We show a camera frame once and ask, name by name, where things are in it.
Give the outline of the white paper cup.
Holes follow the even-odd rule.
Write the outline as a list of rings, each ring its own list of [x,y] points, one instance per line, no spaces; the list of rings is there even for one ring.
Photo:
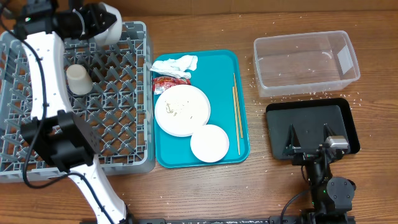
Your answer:
[[[86,68],[79,64],[71,65],[66,71],[68,86],[76,95],[88,94],[93,88],[93,82]]]

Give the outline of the grey bowl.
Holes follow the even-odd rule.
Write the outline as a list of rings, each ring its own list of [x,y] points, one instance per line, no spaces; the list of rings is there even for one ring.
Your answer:
[[[121,38],[123,24],[122,17],[120,12],[104,2],[100,2],[100,7],[105,9],[107,12],[114,14],[116,16],[116,22],[113,23],[109,28],[107,28],[104,32],[94,36],[95,42],[100,47],[104,45],[113,45],[116,44]]]

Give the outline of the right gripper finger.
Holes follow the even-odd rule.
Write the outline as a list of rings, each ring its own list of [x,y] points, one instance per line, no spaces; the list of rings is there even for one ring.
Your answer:
[[[301,147],[293,124],[289,125],[287,141],[286,141],[285,146],[286,147]]]
[[[331,140],[333,140],[333,137],[335,136],[334,131],[329,127],[327,123],[323,125],[323,138],[324,138],[324,143],[329,144]]]

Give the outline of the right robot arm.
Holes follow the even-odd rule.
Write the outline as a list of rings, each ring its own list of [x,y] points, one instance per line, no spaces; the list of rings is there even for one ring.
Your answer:
[[[291,124],[283,154],[292,157],[292,164],[307,173],[308,189],[288,201],[280,214],[284,221],[287,207],[306,193],[311,194],[312,209],[304,210],[299,223],[350,223],[347,212],[352,210],[356,185],[344,177],[334,177],[330,164],[348,153],[349,143],[344,136],[336,135],[329,125],[323,125],[324,142],[317,148],[302,148]]]

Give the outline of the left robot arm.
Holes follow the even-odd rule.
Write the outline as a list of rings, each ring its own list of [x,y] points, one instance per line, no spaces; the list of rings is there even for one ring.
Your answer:
[[[28,59],[33,104],[31,121],[21,127],[21,134],[29,152],[77,185],[98,223],[133,223],[133,215],[101,168],[93,128],[72,110],[63,62],[65,39],[94,39],[100,46],[117,43],[121,14],[103,2],[68,5],[59,11],[57,1],[29,1],[16,20],[12,35]]]

